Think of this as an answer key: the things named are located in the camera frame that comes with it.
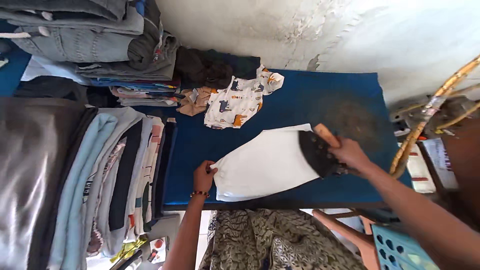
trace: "blue plastic basket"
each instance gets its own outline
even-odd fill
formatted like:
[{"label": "blue plastic basket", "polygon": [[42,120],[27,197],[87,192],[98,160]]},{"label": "blue plastic basket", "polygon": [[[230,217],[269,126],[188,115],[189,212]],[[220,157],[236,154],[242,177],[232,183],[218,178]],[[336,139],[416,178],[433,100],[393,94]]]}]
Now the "blue plastic basket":
[{"label": "blue plastic basket", "polygon": [[382,270],[440,270],[410,236],[378,224],[372,225]]}]

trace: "hand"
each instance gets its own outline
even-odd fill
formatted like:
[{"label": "hand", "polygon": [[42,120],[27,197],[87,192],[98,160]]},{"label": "hand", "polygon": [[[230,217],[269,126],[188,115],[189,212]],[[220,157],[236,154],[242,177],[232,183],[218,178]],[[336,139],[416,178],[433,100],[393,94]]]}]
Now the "hand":
[{"label": "hand", "polygon": [[330,147],[328,151],[334,154],[340,162],[346,163],[349,167],[357,170],[369,166],[372,163],[358,142],[341,136],[338,136],[337,139],[340,141],[341,147]]},{"label": "hand", "polygon": [[205,160],[193,172],[193,190],[208,192],[212,187],[213,175],[218,171],[217,168],[211,170],[210,165],[215,164],[213,161]]}]

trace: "gray jeans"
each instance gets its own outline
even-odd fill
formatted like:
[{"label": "gray jeans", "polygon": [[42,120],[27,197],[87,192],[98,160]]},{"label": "gray jeans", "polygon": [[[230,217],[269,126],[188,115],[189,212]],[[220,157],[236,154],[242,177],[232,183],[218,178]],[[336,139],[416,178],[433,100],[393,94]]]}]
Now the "gray jeans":
[{"label": "gray jeans", "polygon": [[119,80],[163,80],[169,81],[173,76],[177,49],[180,46],[177,38],[169,32],[164,32],[162,43],[156,52],[154,60],[145,70],[136,70],[127,62],[95,63],[79,65],[75,72],[91,78],[112,78]]},{"label": "gray jeans", "polygon": [[83,12],[119,22],[125,15],[127,0],[0,0],[0,7],[10,10]]},{"label": "gray jeans", "polygon": [[[132,68],[141,70],[151,63],[160,33],[160,11],[155,0],[145,3],[143,33],[139,36],[90,29],[47,27],[49,37],[14,38],[12,41],[24,51],[55,61],[118,62],[128,61]],[[37,27],[21,26],[15,32],[34,33]]]},{"label": "gray jeans", "polygon": [[0,8],[0,18],[18,26],[51,26],[76,29],[90,29],[95,32],[110,32],[117,34],[141,35],[144,31],[144,18],[137,12],[135,7],[127,7],[125,19],[113,22],[105,18],[70,18],[48,21],[35,14],[25,12],[13,12]]}]

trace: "beaded bracelet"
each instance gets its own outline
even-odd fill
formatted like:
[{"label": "beaded bracelet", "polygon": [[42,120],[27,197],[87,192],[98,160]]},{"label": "beaded bracelet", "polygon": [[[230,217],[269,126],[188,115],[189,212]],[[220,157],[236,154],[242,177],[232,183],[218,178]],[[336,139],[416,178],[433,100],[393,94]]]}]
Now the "beaded bracelet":
[{"label": "beaded bracelet", "polygon": [[192,194],[190,194],[190,197],[192,197],[195,194],[205,195],[207,196],[207,198],[210,197],[210,194],[208,192],[203,192],[203,191],[193,191]]}]

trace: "green patterned cloth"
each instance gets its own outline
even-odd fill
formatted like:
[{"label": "green patterned cloth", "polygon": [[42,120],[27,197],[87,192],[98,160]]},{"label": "green patterned cloth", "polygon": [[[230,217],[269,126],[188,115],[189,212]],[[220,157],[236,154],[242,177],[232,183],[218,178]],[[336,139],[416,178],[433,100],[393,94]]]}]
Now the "green patterned cloth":
[{"label": "green patterned cloth", "polygon": [[215,211],[205,270],[365,270],[323,224],[300,210]]}]

